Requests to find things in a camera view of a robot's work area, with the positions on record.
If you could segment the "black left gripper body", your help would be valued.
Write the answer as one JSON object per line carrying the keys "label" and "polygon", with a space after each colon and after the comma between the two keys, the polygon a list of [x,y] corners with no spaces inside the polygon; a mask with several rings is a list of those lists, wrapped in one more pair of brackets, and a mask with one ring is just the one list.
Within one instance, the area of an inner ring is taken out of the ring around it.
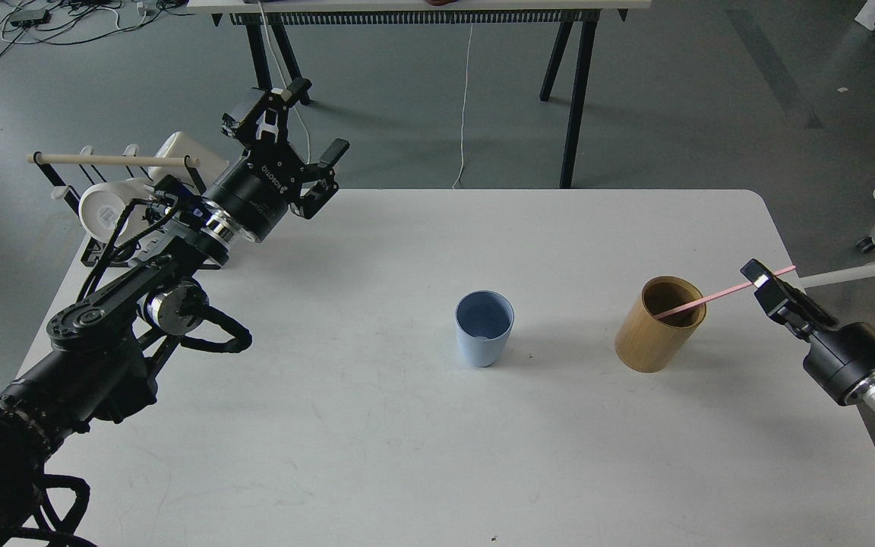
{"label": "black left gripper body", "polygon": [[289,210],[299,190],[285,184],[301,175],[303,162],[291,144],[262,144],[245,148],[216,182],[204,200],[223,209],[253,242],[265,240]]}

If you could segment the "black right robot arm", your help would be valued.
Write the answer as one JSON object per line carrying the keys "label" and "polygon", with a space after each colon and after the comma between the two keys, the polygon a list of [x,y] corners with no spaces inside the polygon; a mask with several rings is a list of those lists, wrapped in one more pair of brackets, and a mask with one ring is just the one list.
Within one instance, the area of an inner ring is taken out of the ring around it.
{"label": "black right robot arm", "polygon": [[864,322],[839,325],[809,295],[780,280],[757,259],[741,267],[756,287],[764,314],[808,343],[803,369],[841,407],[875,413],[875,329]]}

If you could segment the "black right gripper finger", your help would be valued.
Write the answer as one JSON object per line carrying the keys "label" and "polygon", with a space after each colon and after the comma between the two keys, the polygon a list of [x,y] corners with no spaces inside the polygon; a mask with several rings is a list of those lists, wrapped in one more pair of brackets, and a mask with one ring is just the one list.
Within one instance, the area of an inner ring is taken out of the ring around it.
{"label": "black right gripper finger", "polygon": [[775,322],[789,329],[833,329],[839,325],[826,309],[820,307],[806,293],[777,278],[782,291],[782,302],[775,310]]}
{"label": "black right gripper finger", "polygon": [[826,310],[763,263],[750,259],[741,267],[741,274],[756,287],[754,297],[767,318],[785,326],[792,336],[809,339],[816,332],[826,331]]}

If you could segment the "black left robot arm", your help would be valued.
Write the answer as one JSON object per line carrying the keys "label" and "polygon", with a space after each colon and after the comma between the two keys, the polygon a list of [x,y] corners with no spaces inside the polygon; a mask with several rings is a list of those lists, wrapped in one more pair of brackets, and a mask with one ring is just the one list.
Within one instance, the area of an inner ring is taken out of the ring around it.
{"label": "black left robot arm", "polygon": [[311,87],[253,89],[223,116],[244,150],[211,185],[170,175],[125,205],[77,300],[46,323],[51,352],[0,392],[0,546],[24,538],[84,546],[77,536],[90,498],[83,479],[49,475],[46,461],[90,420],[120,423],[156,402],[156,377],[173,351],[240,353],[249,330],[210,305],[195,280],[228,262],[234,238],[264,240],[287,212],[312,218],[338,191],[334,140],[305,163],[288,139],[289,111]]}

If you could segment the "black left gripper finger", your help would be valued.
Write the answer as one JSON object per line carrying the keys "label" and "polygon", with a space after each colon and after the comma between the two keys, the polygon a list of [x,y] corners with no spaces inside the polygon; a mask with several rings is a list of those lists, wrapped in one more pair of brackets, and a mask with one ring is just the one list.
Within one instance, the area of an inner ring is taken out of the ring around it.
{"label": "black left gripper finger", "polygon": [[292,107],[311,86],[312,82],[306,77],[296,77],[286,89],[253,87],[231,112],[222,115],[223,135],[243,146],[237,163],[244,162],[256,149],[265,152],[276,145],[288,146],[295,158],[301,159],[289,143],[288,120]]}
{"label": "black left gripper finger", "polygon": [[289,211],[312,219],[325,207],[340,187],[336,182],[336,164],[350,149],[348,140],[337,138],[330,143],[318,162],[304,165],[289,180]]}

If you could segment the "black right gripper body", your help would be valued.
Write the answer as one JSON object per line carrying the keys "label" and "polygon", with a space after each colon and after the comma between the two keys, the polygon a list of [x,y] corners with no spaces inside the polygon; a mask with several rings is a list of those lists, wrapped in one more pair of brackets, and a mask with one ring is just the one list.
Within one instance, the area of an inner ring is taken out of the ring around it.
{"label": "black right gripper body", "polygon": [[839,329],[805,327],[807,374],[840,407],[875,407],[875,330],[858,322]]}

